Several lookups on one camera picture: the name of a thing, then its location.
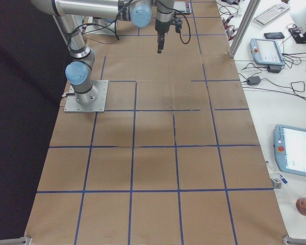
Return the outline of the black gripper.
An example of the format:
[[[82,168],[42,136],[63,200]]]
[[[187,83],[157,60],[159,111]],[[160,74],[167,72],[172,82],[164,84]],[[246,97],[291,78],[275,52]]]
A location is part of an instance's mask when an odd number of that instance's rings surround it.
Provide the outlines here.
[[[162,22],[156,19],[155,30],[157,31],[157,34],[158,34],[158,38],[157,38],[157,43],[158,43],[157,53],[158,54],[161,54],[162,50],[164,49],[165,34],[169,31],[170,25],[171,25],[171,20],[168,22]]]

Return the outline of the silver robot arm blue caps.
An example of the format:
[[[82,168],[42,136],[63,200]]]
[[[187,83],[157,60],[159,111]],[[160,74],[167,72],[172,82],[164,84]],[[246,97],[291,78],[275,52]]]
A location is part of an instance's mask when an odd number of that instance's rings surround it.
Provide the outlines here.
[[[74,90],[74,101],[80,106],[92,106],[102,94],[90,80],[95,61],[94,51],[85,43],[76,16],[131,21],[141,28],[148,25],[151,8],[157,8],[155,29],[158,34],[158,53],[164,48],[165,34],[175,18],[174,1],[32,1],[40,11],[52,15],[65,39],[73,62],[65,74]]]

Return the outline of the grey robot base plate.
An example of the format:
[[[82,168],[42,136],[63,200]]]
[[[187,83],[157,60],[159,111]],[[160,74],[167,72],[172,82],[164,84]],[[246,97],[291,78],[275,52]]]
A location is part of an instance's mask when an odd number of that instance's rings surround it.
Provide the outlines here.
[[[70,86],[66,97],[64,112],[66,113],[104,113],[108,93],[108,80],[92,80],[92,88],[89,92],[76,93]]]

